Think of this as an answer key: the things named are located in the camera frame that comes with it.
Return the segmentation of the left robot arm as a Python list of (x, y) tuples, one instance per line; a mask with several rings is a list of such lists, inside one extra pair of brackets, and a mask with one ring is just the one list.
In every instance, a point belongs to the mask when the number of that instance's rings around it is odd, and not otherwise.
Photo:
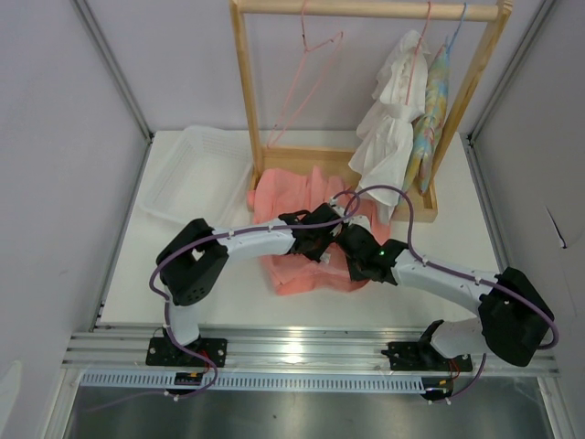
[(198, 303), (212, 291), (230, 263), (263, 256), (301, 254), (318, 261), (349, 216), (323, 203), (313, 211), (281, 214), (261, 224), (213, 228), (204, 219), (189, 222), (156, 258), (149, 280), (165, 300), (166, 355), (175, 364), (191, 364), (198, 354)]

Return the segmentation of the wooden clothes rack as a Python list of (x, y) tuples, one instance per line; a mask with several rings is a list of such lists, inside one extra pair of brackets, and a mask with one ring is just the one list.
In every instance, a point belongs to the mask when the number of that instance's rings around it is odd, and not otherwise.
[[(342, 179), (352, 188), (395, 183), (396, 195), (372, 193), (380, 220), (433, 222), (438, 214), (435, 175), (505, 29), (512, 3), (233, 1), (229, 10), (253, 157), (251, 185), (273, 175), (307, 177), (314, 172)], [(282, 109), (271, 133), (261, 135), (245, 25), (251, 14), (482, 22), (485, 30), (457, 94), (450, 90), (453, 38), (433, 43), (418, 29), (402, 35), (377, 73), (371, 106), (356, 128), (356, 145), (344, 150), (284, 145), (282, 136), (295, 118), (287, 109)]]

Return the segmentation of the aluminium rail frame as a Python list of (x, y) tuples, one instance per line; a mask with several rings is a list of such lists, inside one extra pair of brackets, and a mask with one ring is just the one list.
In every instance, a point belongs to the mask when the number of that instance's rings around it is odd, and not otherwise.
[[(414, 341), (419, 328), (339, 330), (327, 327), (207, 326), (205, 337), (228, 341), (223, 372), (365, 375), (389, 370), (381, 351), (390, 341)], [(76, 332), (61, 366), (67, 369), (144, 369), (152, 337), (161, 327), (97, 327)]]

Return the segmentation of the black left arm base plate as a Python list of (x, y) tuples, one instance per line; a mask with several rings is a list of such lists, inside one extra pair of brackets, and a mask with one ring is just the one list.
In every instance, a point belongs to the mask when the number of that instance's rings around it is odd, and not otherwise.
[[(218, 368), (223, 368), (228, 353), (228, 341), (225, 338), (206, 338), (196, 340), (187, 348), (201, 356), (209, 358)], [(145, 364), (156, 367), (204, 368), (207, 363), (177, 348), (168, 337), (150, 339)]]

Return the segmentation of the white plastic basket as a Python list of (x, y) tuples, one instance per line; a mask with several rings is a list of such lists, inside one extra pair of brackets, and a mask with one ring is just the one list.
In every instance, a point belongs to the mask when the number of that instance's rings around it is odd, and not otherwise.
[(154, 146), (148, 164), (138, 206), (179, 226), (198, 218), (229, 225), (253, 170), (247, 135), (201, 125), (184, 129), (168, 148)]

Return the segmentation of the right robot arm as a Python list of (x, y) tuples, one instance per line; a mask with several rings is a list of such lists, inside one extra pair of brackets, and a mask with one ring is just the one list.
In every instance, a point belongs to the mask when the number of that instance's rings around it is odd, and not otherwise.
[(517, 367), (532, 360), (554, 315), (520, 271), (480, 272), (445, 267), (415, 257), (407, 243), (378, 243), (364, 227), (352, 224), (335, 239), (346, 256), (352, 280), (412, 287), (439, 296), (474, 314), (473, 318), (432, 322), (420, 337), (419, 362), (437, 369), (464, 354), (493, 353)]

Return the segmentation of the pink wire hanger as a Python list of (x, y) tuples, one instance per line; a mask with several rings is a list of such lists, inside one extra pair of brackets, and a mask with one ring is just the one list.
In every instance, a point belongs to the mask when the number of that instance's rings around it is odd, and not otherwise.
[[(276, 119), (266, 141), (266, 147), (276, 146), (284, 134), (293, 126), (300, 117), (305, 107), (316, 94), (324, 82), (329, 70), (333, 67), (337, 54), (344, 41), (343, 30), (328, 36), (326, 39), (312, 43), (307, 35), (306, 12), (309, 2), (302, 2), (300, 14), (301, 41), (303, 52), (297, 70), (292, 79), (289, 90), (282, 104), (278, 118)], [(310, 58), (316, 55), (323, 56), (319, 70), (313, 74), (309, 73), (308, 66)]]

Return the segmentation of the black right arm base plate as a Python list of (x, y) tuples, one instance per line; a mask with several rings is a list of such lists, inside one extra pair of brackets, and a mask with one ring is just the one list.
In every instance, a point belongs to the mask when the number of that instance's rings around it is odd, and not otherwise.
[(380, 354), (388, 359), (390, 369), (394, 371), (471, 372), (473, 370), (470, 357), (458, 356), (447, 359), (430, 345), (421, 342), (388, 342)]

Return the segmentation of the pink hanger with white garment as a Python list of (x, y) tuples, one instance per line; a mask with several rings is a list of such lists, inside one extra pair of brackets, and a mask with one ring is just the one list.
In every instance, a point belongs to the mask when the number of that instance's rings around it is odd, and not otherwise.
[(407, 95), (406, 95), (406, 101), (405, 101), (406, 105), (410, 104), (410, 93), (411, 93), (413, 77), (414, 77), (414, 73), (415, 73), (415, 69), (416, 69), (417, 58), (418, 58), (419, 53), (420, 53), (422, 40), (424, 39), (424, 37), (426, 35), (429, 23), (431, 21), (432, 1), (428, 0), (427, 5), (428, 5), (428, 8), (427, 8), (427, 15), (426, 15), (426, 19), (425, 19), (425, 24), (424, 24), (424, 27), (422, 29), (422, 32), (420, 33), (419, 40), (418, 40), (417, 45), (415, 47), (415, 50), (413, 52), (411, 69), (410, 69), (410, 74), (409, 74), (409, 82), (408, 82), (408, 88), (407, 88)]

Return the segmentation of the colourful floral garment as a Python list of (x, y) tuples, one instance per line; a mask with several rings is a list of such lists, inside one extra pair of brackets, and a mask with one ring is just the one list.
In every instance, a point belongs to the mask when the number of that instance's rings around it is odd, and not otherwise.
[(403, 191), (417, 182), (419, 192), (425, 194), (431, 183), (431, 169), (436, 148), (441, 140), (446, 120), (451, 52), (445, 42), (429, 67), (425, 90), (425, 109), (414, 123), (413, 146), (406, 168)]

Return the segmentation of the pink skirt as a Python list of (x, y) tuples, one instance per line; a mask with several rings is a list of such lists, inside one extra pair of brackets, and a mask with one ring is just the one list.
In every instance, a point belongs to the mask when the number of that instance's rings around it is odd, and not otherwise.
[[(341, 208), (357, 209), (356, 214), (369, 221), (376, 241), (384, 243), (390, 237), (390, 226), (378, 219), (375, 202), (366, 197), (352, 201), (348, 189), (343, 178), (327, 177), (317, 166), (307, 176), (272, 168), (264, 171), (256, 188), (248, 193), (248, 205), (255, 224), (276, 219), (320, 224), (339, 217), (328, 206), (334, 198)], [(300, 250), (261, 257), (277, 294), (301, 294), (321, 288), (349, 293), (368, 284), (367, 279), (351, 278), (346, 255), (334, 243), (332, 231), (332, 227), (295, 230), (293, 234), (301, 239)]]

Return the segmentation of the white ruffled garment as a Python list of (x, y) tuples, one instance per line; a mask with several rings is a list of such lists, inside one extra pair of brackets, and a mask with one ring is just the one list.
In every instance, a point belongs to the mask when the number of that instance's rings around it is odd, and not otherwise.
[(413, 146), (412, 123), (423, 115), (428, 80), (429, 54), (424, 40), (417, 58), (410, 93), (406, 95), (413, 52), (420, 33), (410, 30), (390, 51), (376, 75), (372, 92), (373, 105), (356, 129), (361, 140), (349, 161), (349, 167), (360, 175), (358, 188), (387, 185), (403, 187), (404, 176)]

